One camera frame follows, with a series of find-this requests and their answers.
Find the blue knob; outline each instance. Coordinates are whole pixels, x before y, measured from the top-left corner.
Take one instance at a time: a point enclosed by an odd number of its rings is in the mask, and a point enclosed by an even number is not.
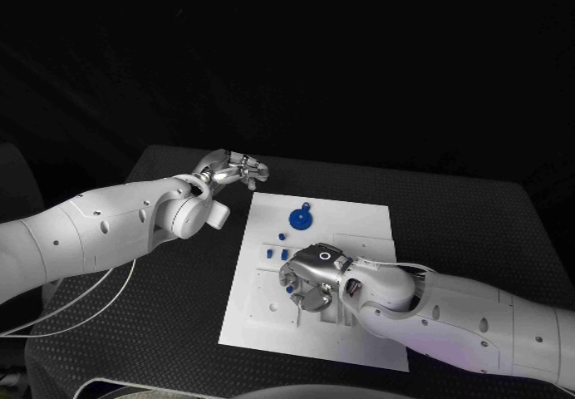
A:
[[[290,224],[295,230],[304,230],[310,227],[311,222],[313,218],[308,212],[308,202],[304,202],[301,209],[294,210],[290,214]]]

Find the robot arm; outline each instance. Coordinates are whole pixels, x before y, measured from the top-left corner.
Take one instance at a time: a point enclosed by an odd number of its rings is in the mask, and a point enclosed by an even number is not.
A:
[[[281,268],[281,284],[292,286],[291,299],[310,312],[330,306],[336,289],[369,333],[452,366],[575,389],[575,313],[400,265],[351,261],[338,249],[311,245]],[[305,293],[302,283],[313,286]]]
[[[0,224],[0,303],[60,278],[115,268],[164,242],[187,239],[230,213],[213,194],[236,180],[255,190],[266,166],[225,150],[190,175],[105,187],[30,218]]]

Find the dark gray table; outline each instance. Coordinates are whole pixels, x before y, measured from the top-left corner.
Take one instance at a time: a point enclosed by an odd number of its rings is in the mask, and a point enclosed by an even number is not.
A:
[[[189,173],[206,150],[153,146],[128,181]],[[488,283],[540,303],[575,309],[575,291],[529,197],[516,184],[256,156],[271,170],[258,190],[389,206],[398,260]],[[217,345],[252,193],[229,186],[217,200],[230,217],[138,260],[131,283],[89,323],[29,340],[34,399],[65,398],[94,378],[215,397],[279,385],[370,387],[426,398],[562,397],[547,383],[458,370],[408,351],[411,373]],[[118,268],[98,290],[33,333],[70,326],[109,301]],[[72,300],[98,274],[68,278],[49,310]]]

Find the white platform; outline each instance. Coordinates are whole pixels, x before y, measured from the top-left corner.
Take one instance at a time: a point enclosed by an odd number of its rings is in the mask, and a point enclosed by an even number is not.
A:
[[[300,231],[290,226],[288,216],[304,202],[314,222]],[[281,250],[291,259],[317,243],[334,245],[347,256],[395,262],[387,207],[253,193],[219,343],[406,372],[405,347],[366,332],[337,294],[330,308],[310,313],[300,311],[279,286]]]

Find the black background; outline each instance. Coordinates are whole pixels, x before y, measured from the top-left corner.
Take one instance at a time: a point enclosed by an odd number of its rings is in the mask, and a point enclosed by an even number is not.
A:
[[[509,180],[573,276],[569,7],[184,3],[0,18],[0,140],[46,206],[122,183],[150,144]]]

